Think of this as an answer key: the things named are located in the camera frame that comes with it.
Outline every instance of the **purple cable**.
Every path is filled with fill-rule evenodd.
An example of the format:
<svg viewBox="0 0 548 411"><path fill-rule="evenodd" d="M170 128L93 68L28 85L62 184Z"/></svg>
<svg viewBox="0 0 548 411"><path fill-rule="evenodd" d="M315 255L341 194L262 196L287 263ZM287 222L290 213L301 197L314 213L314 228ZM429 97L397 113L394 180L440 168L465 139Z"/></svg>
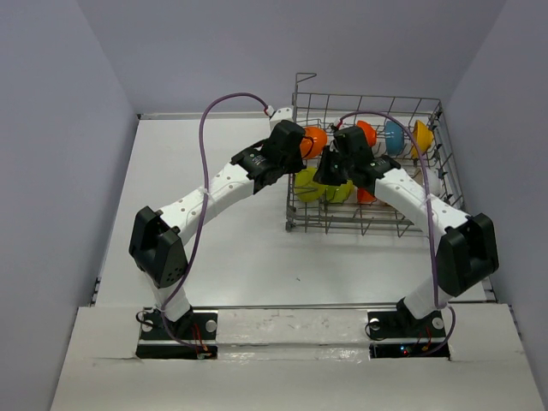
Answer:
<svg viewBox="0 0 548 411"><path fill-rule="evenodd" d="M425 197L426 197L426 220L428 222L428 244L430 246L430 264L432 267L432 283L434 288L434 305L438 310L442 309L443 307L439 306L439 294L438 294L438 267L436 266L436 248L434 246L434 220L432 218L432 202L430 199L430 182L428 181L428 173L426 172L426 160L423 156L423 153L419 147L419 143L417 143L417 140L413 137L413 134L395 117L391 116L390 114L381 113L380 111L369 111L369 110L358 110L353 111L351 113L345 114L342 116L339 120L339 123L337 127L341 127L341 124L343 124L343 120L345 118L351 117L351 116L357 116L358 114L369 114L374 116L381 116L384 118L387 118L400 126L403 130L403 133L405 133L409 140L411 140L411 144L413 144L414 149L417 151L417 155L419 157L420 162L420 169L422 170L422 175L425 183ZM452 307L449 307L451 310L452 316L453 316L453 324L450 327L449 332L447 333L447 337L445 340L439 344L435 349L432 351L429 351L428 354L434 353L438 350L440 350L447 342L449 341L449 338L451 337L451 334L453 334L453 330L455 329L455 322L456 322L456 313L455 310Z"/></svg>
<svg viewBox="0 0 548 411"><path fill-rule="evenodd" d="M259 98L255 96L254 94L251 94L250 92L235 92L233 94L227 94L226 96L222 96L221 98L218 98L213 103L209 104L207 108L204 110L204 113L202 114L202 117L200 118L200 127L198 130L198 142L200 143L200 156L202 159L202 169L204 171L204 201L202 202L202 209L200 211L200 218L198 220L198 227L196 228L196 236L194 238L194 246L192 248L192 254L190 255L190 260L188 261L187 268L185 269L184 274L181 277L181 281L177 284L173 292L170 294L168 298L165 299L164 304L160 307L160 316L162 317L162 322L164 323L164 328L170 338L181 345L185 345L187 347L194 347L193 344L189 344L187 342L184 342L182 339L176 337L169 327L169 324L167 322L167 318L165 317L165 308L170 303L171 300L173 300L173 297L179 292L184 282L187 280L188 273L192 269L192 265L194 263L194 259L196 258L196 253L198 252L198 245L200 244L200 237L202 236L202 229L204 228L204 221L206 220L206 211L207 211L207 200L208 200L208 191L209 191L209 171L207 170L207 158L206 158L206 149L204 148L204 124L206 123L206 117L209 114L209 112L215 107L217 104L223 102L224 100L228 100L230 98L234 97L250 97L254 98L258 102L260 102L263 107L265 108L265 114L266 110L268 110L268 105L265 103L265 101L262 98Z"/></svg>

